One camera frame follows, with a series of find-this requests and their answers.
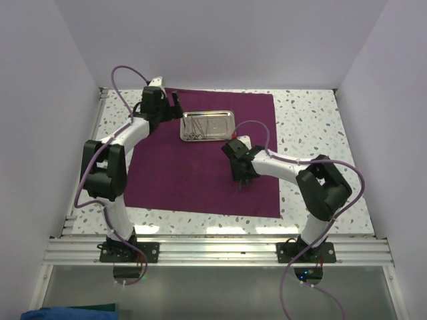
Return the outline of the purple surgical cloth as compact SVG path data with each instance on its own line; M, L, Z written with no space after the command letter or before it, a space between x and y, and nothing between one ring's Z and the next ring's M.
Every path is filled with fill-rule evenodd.
M271 94L177 90L184 111L232 111L240 135L276 151ZM128 207L248 217L280 216L278 179L262 176L239 187L222 141L184 142L179 121L162 123L131 157L124 201Z

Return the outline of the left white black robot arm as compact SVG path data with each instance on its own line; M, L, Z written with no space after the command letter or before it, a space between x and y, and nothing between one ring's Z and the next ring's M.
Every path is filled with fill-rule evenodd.
M171 92L170 103L165 89L149 85L143 88L141 101L130 110L129 120L102 140L88 140L83 146L80 182L74 207L98 204L109 232L107 238L119 241L115 254L121 260L133 261L139 246L130 240L134 227L124 203L127 185L126 155L148 138L161 123L183 117L177 91Z

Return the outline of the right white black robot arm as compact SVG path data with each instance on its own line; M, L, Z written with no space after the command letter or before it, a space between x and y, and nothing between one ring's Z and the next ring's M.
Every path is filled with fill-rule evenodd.
M326 242L327 226L352 195L332 160L325 155L315 159L285 158L259 145L251 147L247 136L228 141L222 151L230 162L233 180L240 184L268 176L299 188L309 216L296 239L295 252L307 262L318 257Z

